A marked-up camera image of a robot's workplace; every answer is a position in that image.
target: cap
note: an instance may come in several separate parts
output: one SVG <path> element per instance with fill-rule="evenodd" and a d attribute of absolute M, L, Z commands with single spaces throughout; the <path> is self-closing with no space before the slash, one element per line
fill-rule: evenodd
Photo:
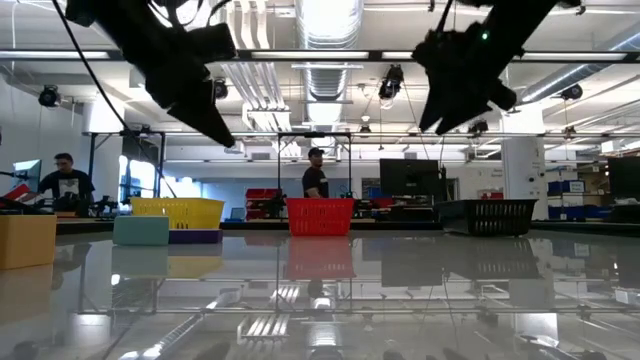
<path fill-rule="evenodd" d="M 309 157 L 312 156 L 322 156 L 322 154 L 324 154 L 324 150 L 321 150 L 320 148 L 311 148 L 311 150 L 309 150 Z"/>

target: man in black t-shirt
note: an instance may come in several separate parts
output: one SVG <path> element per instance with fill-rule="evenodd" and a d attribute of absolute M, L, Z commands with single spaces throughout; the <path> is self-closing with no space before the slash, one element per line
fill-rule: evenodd
<path fill-rule="evenodd" d="M 302 189 L 306 198 L 328 198 L 329 181 L 324 176 L 322 168 L 322 154 L 324 151 L 318 148 L 309 150 L 309 162 L 311 166 L 302 177 Z"/>
<path fill-rule="evenodd" d="M 93 202 L 91 193 L 95 190 L 89 175 L 73 168 L 73 157 L 67 153 L 58 154 L 54 157 L 58 171 L 54 171 L 40 181 L 38 192 L 31 193 L 22 199 L 29 201 L 36 196 L 51 190 L 54 199 L 71 196 L 78 200 L 89 200 Z"/>

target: yellow basket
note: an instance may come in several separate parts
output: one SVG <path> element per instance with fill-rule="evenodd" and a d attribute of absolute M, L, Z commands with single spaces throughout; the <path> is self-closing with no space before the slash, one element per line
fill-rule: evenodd
<path fill-rule="evenodd" d="M 170 229 L 218 229 L 224 201 L 132 198 L 134 216 L 168 216 Z"/>

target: monitor screen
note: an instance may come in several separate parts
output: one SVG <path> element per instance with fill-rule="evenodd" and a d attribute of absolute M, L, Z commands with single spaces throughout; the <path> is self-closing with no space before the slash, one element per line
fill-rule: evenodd
<path fill-rule="evenodd" d="M 437 160 L 380 159 L 380 187 L 392 196 L 433 196 L 442 194 Z"/>
<path fill-rule="evenodd" d="M 611 158 L 608 163 L 609 186 L 613 198 L 640 200 L 640 157 Z"/>
<path fill-rule="evenodd" d="M 29 160 L 14 163 L 14 177 L 11 180 L 11 190 L 17 188 L 22 184 L 25 184 L 29 187 L 30 191 L 38 191 L 41 167 L 42 161 L 40 160 Z"/>

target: reflective table surface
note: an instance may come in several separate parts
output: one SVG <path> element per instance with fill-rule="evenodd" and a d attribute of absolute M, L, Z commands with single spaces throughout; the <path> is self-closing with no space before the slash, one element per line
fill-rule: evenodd
<path fill-rule="evenodd" d="M 0 272 L 0 359 L 640 359 L 630 238 L 59 242 L 52 266 Z"/>

